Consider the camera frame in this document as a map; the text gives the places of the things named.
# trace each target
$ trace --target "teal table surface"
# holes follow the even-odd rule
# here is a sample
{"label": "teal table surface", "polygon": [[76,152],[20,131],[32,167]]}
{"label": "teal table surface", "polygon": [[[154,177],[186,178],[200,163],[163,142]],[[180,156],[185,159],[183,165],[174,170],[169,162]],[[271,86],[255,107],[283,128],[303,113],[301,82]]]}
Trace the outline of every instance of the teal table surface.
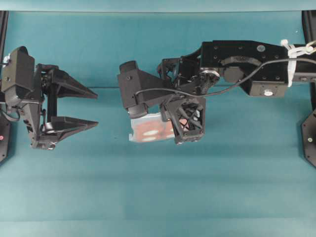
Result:
{"label": "teal table surface", "polygon": [[316,169],[300,132],[312,111],[308,85],[284,98],[240,88],[208,98],[197,143],[128,141],[119,64],[136,59],[155,73],[162,58],[220,39],[303,43],[301,12],[11,12],[5,52],[25,45],[37,63],[94,87],[98,100],[59,99],[58,115],[99,125],[52,152],[32,150],[24,124],[13,125],[0,165],[0,237],[316,236]]}

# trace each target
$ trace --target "bolt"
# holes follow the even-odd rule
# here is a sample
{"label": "bolt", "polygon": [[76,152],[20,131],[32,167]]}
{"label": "bolt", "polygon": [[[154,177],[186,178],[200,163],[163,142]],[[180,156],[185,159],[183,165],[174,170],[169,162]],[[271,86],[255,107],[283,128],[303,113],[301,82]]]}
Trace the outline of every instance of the bolt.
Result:
{"label": "bolt", "polygon": [[258,50],[259,52],[264,52],[264,51],[266,50],[266,48],[265,48],[264,45],[261,44],[261,45],[258,45],[257,50]]}
{"label": "bolt", "polygon": [[263,91],[263,93],[264,93],[265,96],[272,96],[273,95],[273,92],[270,89],[265,89]]}

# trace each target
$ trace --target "gripper jaw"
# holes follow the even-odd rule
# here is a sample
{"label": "gripper jaw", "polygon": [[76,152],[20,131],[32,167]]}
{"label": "gripper jaw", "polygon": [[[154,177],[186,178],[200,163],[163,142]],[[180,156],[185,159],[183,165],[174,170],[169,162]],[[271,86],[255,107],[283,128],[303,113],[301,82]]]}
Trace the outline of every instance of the gripper jaw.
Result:
{"label": "gripper jaw", "polygon": [[[8,112],[16,111],[27,127],[31,147],[53,150],[63,139],[95,127],[98,122],[57,116],[57,99],[98,95],[56,65],[37,64],[26,47],[10,54],[3,69],[1,91]],[[47,109],[43,102],[47,97]]]}

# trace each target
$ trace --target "wire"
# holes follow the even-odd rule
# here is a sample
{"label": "wire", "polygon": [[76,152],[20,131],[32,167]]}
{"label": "wire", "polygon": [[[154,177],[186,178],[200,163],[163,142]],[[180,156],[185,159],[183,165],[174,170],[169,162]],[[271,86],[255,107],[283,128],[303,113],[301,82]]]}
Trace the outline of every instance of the wire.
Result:
{"label": "wire", "polygon": [[9,120],[10,122],[17,122],[20,120],[20,114],[18,112],[16,112],[16,114],[18,115],[17,118],[11,117],[10,115],[8,115],[5,111],[1,110],[2,115]]}
{"label": "wire", "polygon": [[175,92],[175,93],[179,93],[179,94],[183,94],[183,95],[188,95],[191,97],[195,97],[195,98],[200,98],[200,97],[207,97],[207,96],[212,96],[212,95],[220,95],[223,94],[231,89],[233,89],[236,86],[239,86],[240,84],[244,83],[245,81],[249,80],[250,78],[252,78],[261,68],[263,68],[265,65],[268,64],[272,64],[272,63],[283,63],[283,62],[290,62],[290,61],[300,61],[300,62],[307,62],[307,63],[313,63],[316,65],[316,60],[313,59],[308,59],[308,58],[286,58],[286,59],[276,59],[276,60],[271,60],[271,61],[267,61],[262,63],[260,66],[258,66],[255,70],[253,70],[248,76],[246,76],[245,78],[241,79],[240,81],[238,81],[237,83],[227,87],[224,90],[220,90],[220,91],[215,91],[212,93],[208,93],[205,95],[194,95],[194,94],[190,94],[181,90],[177,90],[177,89],[171,89],[171,88],[148,88],[148,89],[143,89],[143,90],[139,90],[135,93],[135,96],[138,96],[140,93],[146,92],[146,91],[153,91],[153,90],[164,90],[164,91],[171,91],[171,92]]}

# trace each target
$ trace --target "plastic bag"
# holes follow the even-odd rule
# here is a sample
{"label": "plastic bag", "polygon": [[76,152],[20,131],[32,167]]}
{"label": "plastic bag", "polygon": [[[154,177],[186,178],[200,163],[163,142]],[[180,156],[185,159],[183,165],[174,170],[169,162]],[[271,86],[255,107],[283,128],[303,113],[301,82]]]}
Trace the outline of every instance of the plastic bag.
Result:
{"label": "plastic bag", "polygon": [[129,140],[132,142],[154,142],[174,138],[172,123],[163,122],[160,113],[131,119],[131,126],[133,134],[129,135]]}

